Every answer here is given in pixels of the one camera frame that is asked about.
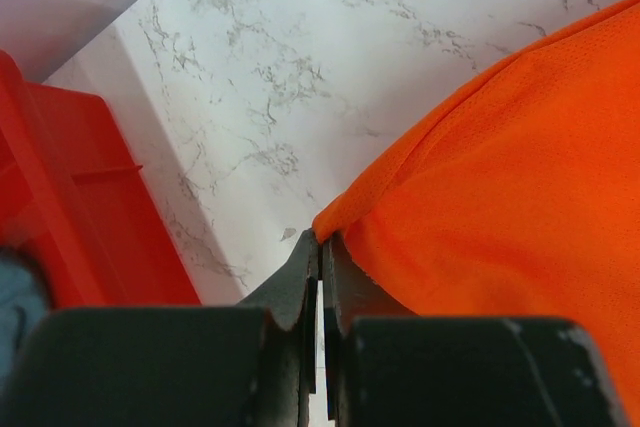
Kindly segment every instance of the red plastic bin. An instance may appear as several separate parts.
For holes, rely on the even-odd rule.
[[[0,51],[0,242],[57,307],[198,304],[106,103],[25,82]]]

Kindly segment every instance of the orange cloth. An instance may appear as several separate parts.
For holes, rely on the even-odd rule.
[[[460,88],[313,228],[419,314],[578,321],[640,426],[640,0]]]

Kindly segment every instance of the white marble countertop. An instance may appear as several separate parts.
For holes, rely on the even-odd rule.
[[[229,303],[458,86],[615,1],[139,0],[48,83],[109,102],[201,298]]]

